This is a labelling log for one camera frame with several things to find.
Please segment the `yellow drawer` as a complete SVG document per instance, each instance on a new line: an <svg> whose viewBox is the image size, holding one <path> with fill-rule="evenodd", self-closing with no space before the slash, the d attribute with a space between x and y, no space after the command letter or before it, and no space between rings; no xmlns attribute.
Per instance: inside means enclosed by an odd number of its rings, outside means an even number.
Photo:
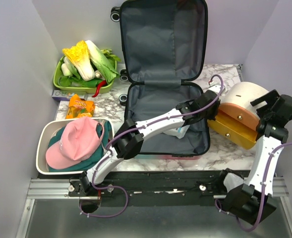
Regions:
<svg viewBox="0 0 292 238"><path fill-rule="evenodd" d="M207 120L208 126L232 143L249 150L256 144L257 132L227 114L219 111L214 120Z"/></svg>

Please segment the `clear packet of items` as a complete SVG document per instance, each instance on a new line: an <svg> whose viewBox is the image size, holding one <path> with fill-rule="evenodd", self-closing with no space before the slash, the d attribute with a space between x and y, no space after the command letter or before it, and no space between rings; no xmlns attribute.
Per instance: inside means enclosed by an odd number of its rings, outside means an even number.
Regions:
<svg viewBox="0 0 292 238"><path fill-rule="evenodd" d="M169 135L169 136L175 136L178 139L182 139L185 136L185 134L186 134L187 130L189 129L189 127L190 127L190 125L186 125L186 126L183 126L183 127L170 129L170 130L165 131L164 134Z"/></svg>

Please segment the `pink and teal kids suitcase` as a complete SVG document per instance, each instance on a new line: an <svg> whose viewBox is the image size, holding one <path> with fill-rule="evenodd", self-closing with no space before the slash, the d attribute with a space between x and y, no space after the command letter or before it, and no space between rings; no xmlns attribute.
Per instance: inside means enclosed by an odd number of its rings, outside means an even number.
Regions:
<svg viewBox="0 0 292 238"><path fill-rule="evenodd" d="M204 64L208 6L203 0L127 0L119 8L125 70L131 85L124 119L144 121L203 94L194 80ZM210 148L206 120L182 139L160 133L138 155L199 156Z"/></svg>

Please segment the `pink baseball cap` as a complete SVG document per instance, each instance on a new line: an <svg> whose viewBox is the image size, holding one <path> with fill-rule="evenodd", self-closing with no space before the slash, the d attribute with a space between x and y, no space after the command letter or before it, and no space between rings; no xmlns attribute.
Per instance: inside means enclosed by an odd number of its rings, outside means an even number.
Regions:
<svg viewBox="0 0 292 238"><path fill-rule="evenodd" d="M69 122L58 142L46 151L47 164L56 170L66 169L87 160L101 145L102 134L97 134L100 123L90 117Z"/></svg>

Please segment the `teal cloth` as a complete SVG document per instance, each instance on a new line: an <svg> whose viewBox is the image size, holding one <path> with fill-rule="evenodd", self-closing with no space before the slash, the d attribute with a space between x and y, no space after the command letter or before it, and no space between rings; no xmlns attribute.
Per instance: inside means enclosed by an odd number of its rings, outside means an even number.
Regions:
<svg viewBox="0 0 292 238"><path fill-rule="evenodd" d="M112 132L112 125L108 120L102 120L100 121L100 123L101 124L98 124L96 128L96 132L97 132L98 137L101 137L102 126L103 126L104 136L99 147L88 159L81 161L79 164L76 164L74 166L71 166L65 169L60 169L60 170L54 169L50 167L49 165L47 165L49 172L50 173L60 173L60 172L66 173L66 172L73 172L73 171L84 171L94 166L103 157L105 146L109 142L110 132Z"/></svg>

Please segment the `cream cylindrical bucket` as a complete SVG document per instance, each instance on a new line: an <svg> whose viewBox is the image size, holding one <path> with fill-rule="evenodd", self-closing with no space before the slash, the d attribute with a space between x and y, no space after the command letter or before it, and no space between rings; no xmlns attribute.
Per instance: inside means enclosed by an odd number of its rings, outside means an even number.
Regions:
<svg viewBox="0 0 292 238"><path fill-rule="evenodd" d="M222 102L238 106L239 108L245 109L256 116L256 110L261 106L266 105L266 102L257 104L255 107L252 106L250 102L264 96L267 93L269 93L267 89L255 83L240 82L235 84L229 90Z"/></svg>

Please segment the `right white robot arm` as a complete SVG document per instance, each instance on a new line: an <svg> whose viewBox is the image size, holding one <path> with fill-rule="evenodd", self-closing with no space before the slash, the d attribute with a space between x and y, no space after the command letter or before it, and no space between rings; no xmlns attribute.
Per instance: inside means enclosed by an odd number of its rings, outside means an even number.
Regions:
<svg viewBox="0 0 292 238"><path fill-rule="evenodd" d="M290 145L285 125L292 120L292 96L272 90L250 102L253 107L260 103L264 105L256 110L260 118L256 127L259 135L249 176L243 178L226 169L222 171L223 177L215 182L216 191L226 194L221 211L251 224L247 232L254 230L277 208L272 198L274 173L280 153Z"/></svg>

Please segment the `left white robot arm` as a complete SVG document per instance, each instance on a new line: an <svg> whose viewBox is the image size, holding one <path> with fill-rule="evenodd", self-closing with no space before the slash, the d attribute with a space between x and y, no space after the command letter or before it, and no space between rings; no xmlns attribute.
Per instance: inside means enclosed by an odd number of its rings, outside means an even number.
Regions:
<svg viewBox="0 0 292 238"><path fill-rule="evenodd" d="M199 98L180 103L158 117L137 122L126 120L106 145L104 156L96 165L80 175L80 190L87 196L93 195L98 189L97 185L101 184L118 164L140 153L146 140L168 130L195 124L203 119L214 119L221 94L207 90Z"/></svg>

